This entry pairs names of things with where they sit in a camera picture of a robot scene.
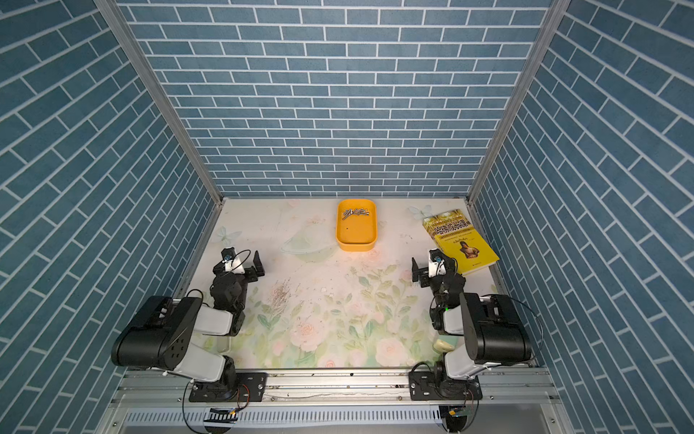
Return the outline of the yellow plastic storage tray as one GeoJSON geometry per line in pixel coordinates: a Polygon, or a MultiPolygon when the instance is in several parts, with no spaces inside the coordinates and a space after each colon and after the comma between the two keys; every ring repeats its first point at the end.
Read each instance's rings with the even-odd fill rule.
{"type": "Polygon", "coordinates": [[[374,202],[368,199],[346,199],[338,204],[336,240],[343,251],[370,251],[377,239],[378,215],[374,202]],[[370,216],[352,216],[343,220],[343,211],[350,208],[366,208],[370,211],[370,216]]]}

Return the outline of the pile of silver screws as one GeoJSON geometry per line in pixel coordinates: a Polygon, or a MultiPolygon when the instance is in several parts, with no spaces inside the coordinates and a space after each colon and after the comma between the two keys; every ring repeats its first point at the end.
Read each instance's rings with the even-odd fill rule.
{"type": "Polygon", "coordinates": [[[370,216],[370,211],[366,208],[350,208],[343,211],[343,220],[352,216],[370,216]]]}

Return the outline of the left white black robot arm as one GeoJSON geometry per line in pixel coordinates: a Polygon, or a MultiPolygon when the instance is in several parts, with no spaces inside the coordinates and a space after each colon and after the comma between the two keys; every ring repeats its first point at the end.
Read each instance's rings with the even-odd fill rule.
{"type": "Polygon", "coordinates": [[[238,373],[229,356],[212,353],[192,342],[193,334],[236,336],[245,320],[248,285],[265,275],[260,255],[233,248],[222,250],[213,267],[210,287],[213,305],[202,297],[148,298],[121,332],[111,350],[114,365],[157,369],[193,382],[191,403],[229,403],[240,407],[262,401],[265,373],[238,373]]]}

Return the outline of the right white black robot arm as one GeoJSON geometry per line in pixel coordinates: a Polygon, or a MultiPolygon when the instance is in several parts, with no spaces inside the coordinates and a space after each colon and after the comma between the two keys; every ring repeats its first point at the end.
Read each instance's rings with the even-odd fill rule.
{"type": "Polygon", "coordinates": [[[531,340],[510,297],[466,292],[466,278],[455,271],[455,261],[438,251],[424,268],[412,262],[411,274],[414,282],[432,289],[433,329],[462,338],[464,345],[444,353],[427,371],[415,365],[408,374],[410,399],[478,403],[483,399],[480,373],[531,361],[531,340]]]}

